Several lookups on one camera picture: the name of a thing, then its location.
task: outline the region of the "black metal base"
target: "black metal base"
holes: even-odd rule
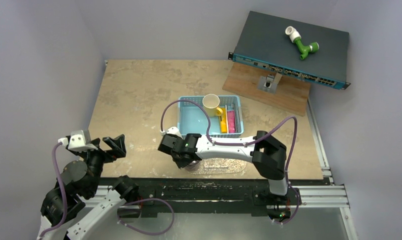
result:
[[[100,185],[112,185],[117,178],[101,178]],[[159,198],[168,201],[175,213],[251,214],[267,216],[266,206],[284,209],[287,198],[269,194],[266,179],[205,179],[205,178],[132,178],[139,185],[144,199]],[[292,180],[296,186],[326,185],[324,180]],[[292,205],[297,202],[289,189],[287,197]],[[144,202],[142,217],[156,217],[170,209],[157,202]]]

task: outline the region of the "blue plastic basket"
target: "blue plastic basket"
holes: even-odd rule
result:
[[[210,117],[211,128],[210,136],[220,138],[238,138],[243,133],[242,110],[240,98],[235,95],[220,95],[220,107],[225,105],[235,106],[235,133],[221,133],[220,123],[217,116]],[[180,100],[191,100],[202,106],[204,96],[181,96]],[[201,109],[190,102],[179,102],[177,104],[177,128],[180,130],[182,137],[187,134],[205,134],[207,132],[208,120]]]

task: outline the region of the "pvc pipe elbow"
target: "pvc pipe elbow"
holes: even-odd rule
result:
[[[299,34],[298,31],[296,31],[296,29],[293,26],[287,27],[285,33],[286,35],[289,36],[292,42],[294,42],[296,38],[301,38],[301,35]]]
[[[308,52],[304,52],[303,54],[300,55],[301,60],[304,60],[308,56]]]
[[[310,44],[310,48],[311,48],[311,52],[315,53],[315,52],[317,52],[319,50],[320,46],[319,46],[319,44],[317,42],[312,42]]]

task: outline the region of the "yellow cup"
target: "yellow cup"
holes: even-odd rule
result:
[[[223,115],[223,110],[220,107],[220,98],[215,94],[208,94],[202,99],[202,106],[209,117]]]

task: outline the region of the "pink brush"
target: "pink brush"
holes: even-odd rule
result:
[[[229,131],[230,134],[234,134],[236,132],[236,127],[235,127],[235,111],[227,111],[227,123],[229,127],[227,130]]]

